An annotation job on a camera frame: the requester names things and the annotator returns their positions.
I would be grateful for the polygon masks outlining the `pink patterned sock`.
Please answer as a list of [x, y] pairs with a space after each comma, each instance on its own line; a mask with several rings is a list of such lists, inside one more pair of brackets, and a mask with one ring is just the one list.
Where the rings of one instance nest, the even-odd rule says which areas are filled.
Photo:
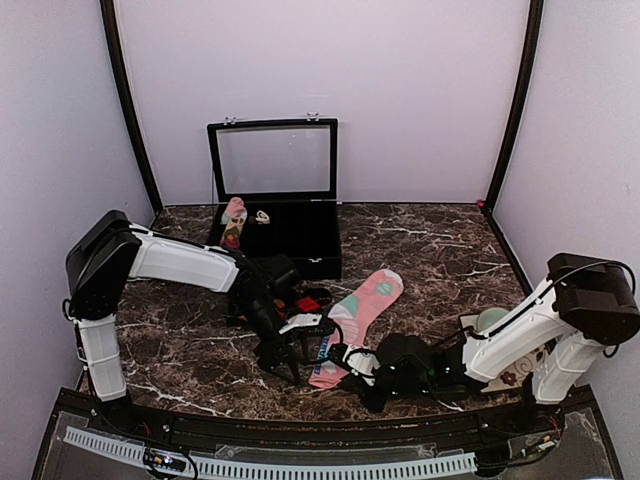
[[[328, 316], [341, 327], [344, 343], [363, 347], [369, 326], [400, 297], [403, 289], [403, 280], [397, 273], [382, 269], [371, 274], [361, 286], [333, 305]], [[324, 360], [330, 347], [339, 340], [339, 332], [324, 337], [317, 360]], [[309, 384], [320, 389], [331, 389], [346, 375], [346, 370], [327, 361], [314, 367]]]

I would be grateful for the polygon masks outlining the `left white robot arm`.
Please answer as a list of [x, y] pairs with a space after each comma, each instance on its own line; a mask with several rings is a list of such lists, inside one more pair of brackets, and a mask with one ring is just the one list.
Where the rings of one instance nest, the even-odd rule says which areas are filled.
[[244, 317], [259, 344], [259, 367], [292, 383], [299, 364], [276, 303], [299, 281], [295, 266], [279, 254], [254, 262], [241, 251], [179, 240], [129, 221], [111, 210], [66, 256], [69, 296], [63, 314], [73, 323], [79, 359], [97, 398], [106, 402], [103, 421], [120, 436], [141, 427], [140, 412], [124, 399], [127, 382], [116, 333], [116, 314], [125, 287], [152, 280], [225, 294]]

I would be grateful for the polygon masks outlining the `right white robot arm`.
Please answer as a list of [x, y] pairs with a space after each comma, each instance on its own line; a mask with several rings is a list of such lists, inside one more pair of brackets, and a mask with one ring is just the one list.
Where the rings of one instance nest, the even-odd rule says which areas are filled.
[[395, 397], [464, 400], [510, 364], [553, 341], [549, 357], [523, 382], [524, 401], [510, 413], [511, 426], [530, 434], [599, 355], [639, 332], [637, 281], [628, 265], [559, 253], [547, 267], [547, 276], [531, 294], [487, 328], [461, 329], [434, 345], [401, 334], [388, 335], [374, 350], [336, 343], [328, 359], [358, 379], [362, 404], [380, 412]]

